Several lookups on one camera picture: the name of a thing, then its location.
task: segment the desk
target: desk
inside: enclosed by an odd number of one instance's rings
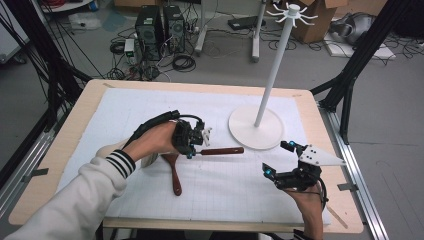
[[[112,80],[92,80],[84,89],[74,109],[68,116],[39,169],[49,168],[44,176],[33,177],[22,194],[9,221],[21,225],[56,191],[67,161],[78,145],[88,122],[96,111],[103,93],[108,88],[133,88],[145,90],[193,91],[228,94],[263,94],[263,88],[196,85],[156,82],[124,82]],[[312,94],[307,90],[273,89],[272,96],[290,97],[296,101],[308,143],[314,144],[330,153],[334,150]],[[331,225],[325,226],[325,232],[359,233],[363,230],[362,221],[349,191],[339,191],[337,184],[345,183],[340,167],[324,167],[322,178],[328,189],[328,209],[331,213]],[[129,218],[106,218],[105,227],[117,228],[157,228],[186,230],[231,230],[254,232],[290,232],[293,227],[283,224],[258,224],[236,222],[152,220]]]

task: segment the black cable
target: black cable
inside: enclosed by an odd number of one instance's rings
[[[196,68],[196,61],[192,56],[178,55],[172,61],[172,68],[178,72],[191,72]]]

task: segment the aluminum rail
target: aluminum rail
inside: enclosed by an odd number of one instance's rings
[[[340,151],[341,157],[346,161],[346,170],[349,173],[350,181],[353,185],[357,186],[356,194],[358,201],[362,207],[362,211],[367,220],[369,229],[376,240],[387,240],[389,239],[386,229],[383,226],[383,222],[377,212],[377,209],[372,200],[371,194],[362,176],[361,170],[359,169],[358,163],[353,155],[352,148],[344,143],[342,136],[339,133],[340,121],[336,113],[328,112],[325,109],[320,109],[322,117],[326,117],[329,124],[331,125],[330,130],[336,140],[338,150]]]

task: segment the white paper sheet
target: white paper sheet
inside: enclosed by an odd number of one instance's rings
[[[239,106],[260,105],[261,96],[193,92],[108,89],[69,160],[58,191],[94,157],[96,151],[128,138],[146,120],[167,111],[179,110],[203,119],[211,127],[208,148],[238,147],[228,119]],[[281,118],[283,140],[307,144],[296,102],[270,97],[267,108]],[[195,146],[197,150],[205,146]],[[245,148],[244,154],[201,156],[176,163],[181,196],[172,190],[171,169],[162,158],[128,178],[125,194],[114,200],[109,217],[212,220],[237,222],[303,223],[294,201],[263,176],[262,162],[277,172],[297,166],[295,153],[279,146],[267,151]],[[324,211],[324,223],[329,224]]]

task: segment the computer tower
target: computer tower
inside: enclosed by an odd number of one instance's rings
[[[135,23],[143,60],[159,61],[164,43],[160,8],[156,5],[141,6]]]
[[[182,53],[185,50],[184,17],[178,6],[164,6],[163,19],[165,41],[170,53]]]

